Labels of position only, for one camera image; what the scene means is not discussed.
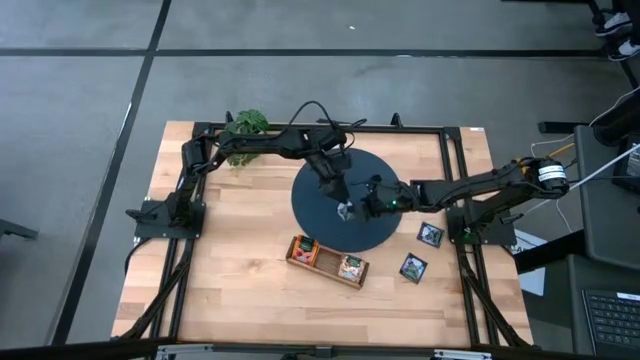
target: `keyboard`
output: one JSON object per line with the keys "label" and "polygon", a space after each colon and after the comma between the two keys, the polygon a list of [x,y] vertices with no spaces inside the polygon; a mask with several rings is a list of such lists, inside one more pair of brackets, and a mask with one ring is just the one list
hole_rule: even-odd
{"label": "keyboard", "polygon": [[640,295],[594,290],[582,294],[596,355],[605,355],[599,349],[615,355],[612,346],[640,350]]}

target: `potted plant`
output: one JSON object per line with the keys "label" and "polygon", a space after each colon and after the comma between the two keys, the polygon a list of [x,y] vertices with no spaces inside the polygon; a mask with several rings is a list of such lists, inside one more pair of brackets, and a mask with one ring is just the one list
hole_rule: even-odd
{"label": "potted plant", "polygon": [[[260,134],[269,129],[267,118],[260,111],[254,109],[240,111],[235,120],[231,117],[231,114],[227,113],[227,119],[228,122],[224,130],[234,134]],[[236,154],[229,156],[227,162],[231,166],[240,167],[247,165],[258,156],[260,155]]]}

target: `concrete floor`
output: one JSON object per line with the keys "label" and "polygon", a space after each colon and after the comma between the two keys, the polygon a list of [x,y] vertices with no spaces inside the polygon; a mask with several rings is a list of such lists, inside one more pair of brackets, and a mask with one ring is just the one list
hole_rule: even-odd
{"label": "concrete floor", "polygon": [[[161,3],[2,0],[0,48],[146,48]],[[160,48],[595,49],[590,18],[584,5],[497,0],[173,0]],[[41,234],[0,242],[0,348],[46,341],[141,64],[0,58],[0,218]],[[279,122],[316,99],[338,119],[386,124],[399,112],[406,124],[484,127],[499,165],[558,138],[540,135],[538,121],[590,121],[629,90],[617,65],[595,60],[156,58],[69,341],[109,337],[132,246],[124,210],[146,193],[167,120],[257,108]],[[577,193],[561,204],[581,228]],[[517,227],[545,239],[568,232],[552,207]],[[533,326],[543,347],[566,348]]]}

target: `wooden table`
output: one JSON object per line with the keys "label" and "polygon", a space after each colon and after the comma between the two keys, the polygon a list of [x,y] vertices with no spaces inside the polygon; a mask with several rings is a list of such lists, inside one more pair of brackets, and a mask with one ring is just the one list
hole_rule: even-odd
{"label": "wooden table", "polygon": [[[149,188],[152,199],[164,199],[173,190],[182,166],[180,146],[190,139],[192,129],[192,122],[167,122]],[[461,132],[469,175],[491,169],[484,131],[461,128]],[[437,136],[356,136],[355,148],[384,159],[402,180],[444,178]],[[453,144],[449,152],[455,159]],[[388,240],[358,253],[371,263],[361,290],[285,262],[292,236],[302,233],[290,198],[303,164],[263,155],[245,168],[225,164],[209,174],[204,196],[207,214],[195,245],[179,339],[468,347],[455,249],[448,241],[435,249],[416,240],[422,221],[446,229],[444,211],[404,214]],[[167,243],[151,240],[131,259],[113,335],[128,330],[156,295]],[[418,285],[398,273],[408,252],[429,263]],[[484,247],[484,258],[493,300],[518,334],[531,342],[512,258],[498,246]],[[482,307],[475,302],[480,336],[487,342]],[[168,333],[172,305],[170,298],[161,335]]]}

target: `wooden tray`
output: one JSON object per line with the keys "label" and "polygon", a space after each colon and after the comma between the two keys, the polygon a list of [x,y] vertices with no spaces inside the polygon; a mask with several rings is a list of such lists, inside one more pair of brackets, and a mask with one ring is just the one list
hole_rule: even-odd
{"label": "wooden tray", "polygon": [[338,276],[338,271],[340,270],[340,261],[342,257],[347,255],[345,253],[341,253],[339,251],[333,250],[326,246],[318,244],[318,254],[315,256],[315,259],[311,262],[311,265],[301,263],[300,261],[293,259],[291,256],[293,254],[293,247],[296,243],[296,236],[291,240],[291,245],[289,245],[289,250],[287,251],[286,260],[288,263],[299,266],[303,269],[307,269],[309,271],[313,271],[316,274],[320,274],[322,276],[328,277],[329,279],[339,281],[345,285],[351,286],[356,289],[361,289],[364,284],[364,279],[367,277],[367,271],[369,270],[369,263],[362,260],[364,263],[364,270],[362,271],[362,276],[360,277],[360,282],[349,281],[345,278]]}

